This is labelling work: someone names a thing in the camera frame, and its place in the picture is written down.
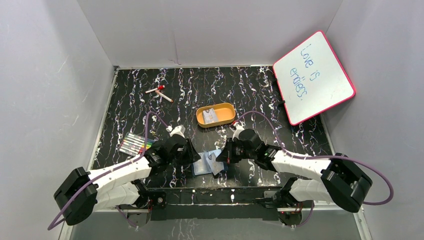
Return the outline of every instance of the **whiteboard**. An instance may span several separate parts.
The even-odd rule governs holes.
[[[291,125],[352,98],[355,87],[322,31],[273,65]]]

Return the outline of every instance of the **white wall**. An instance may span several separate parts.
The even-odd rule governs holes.
[[[342,0],[78,0],[120,67],[273,64],[330,26]]]
[[[327,36],[356,96],[325,113],[338,152],[371,163],[394,199],[366,206],[374,240],[424,239],[424,1],[345,0]],[[387,197],[383,181],[368,201]]]
[[[76,0],[1,1],[0,239],[58,239],[53,193],[87,166],[112,78]]]

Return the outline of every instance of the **black marble table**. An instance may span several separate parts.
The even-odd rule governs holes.
[[[144,135],[146,112],[154,111],[172,125],[184,125],[185,136],[191,138],[197,152],[224,147],[232,136],[228,125],[201,128],[197,124],[196,110],[203,106],[231,103],[237,117],[256,110],[275,123],[274,128],[285,147],[293,152],[309,155],[329,155],[331,149],[320,117],[309,119],[298,126],[289,124],[269,66],[121,69],[117,73],[110,105],[100,136],[92,169],[101,169],[129,158],[118,151],[127,132]],[[146,90],[165,85],[163,93],[173,103]],[[244,118],[246,128],[253,128],[261,139],[277,145],[272,127],[260,115]],[[148,138],[166,139],[165,127],[155,117],[149,120]],[[173,167],[144,180],[147,188],[245,188],[277,187],[290,177],[260,169],[252,160],[229,166],[228,170],[213,177],[212,174],[193,176],[191,166]]]

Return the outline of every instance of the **gray floor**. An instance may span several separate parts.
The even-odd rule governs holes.
[[[96,212],[73,228],[71,240],[360,240],[352,213],[317,210],[295,230],[261,219],[150,221],[138,231],[117,212]]]

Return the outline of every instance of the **white marker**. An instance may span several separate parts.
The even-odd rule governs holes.
[[[153,88],[153,89],[147,90],[147,91],[146,91],[146,94],[151,93],[151,92],[154,92],[154,91],[156,91],[156,90],[162,90],[162,89],[164,89],[164,88],[165,88],[165,85],[160,85],[160,86],[158,86],[157,88]]]
[[[160,91],[158,91],[158,90],[156,90],[155,92],[156,92],[156,94],[157,94],[157,95],[159,95],[159,96],[161,96],[162,98],[164,98],[164,99],[166,99],[166,100],[170,101],[171,103],[173,103],[173,102],[174,102],[174,100],[172,100],[171,98],[169,98],[169,97],[165,96],[165,94],[163,94],[162,92],[160,92]]]

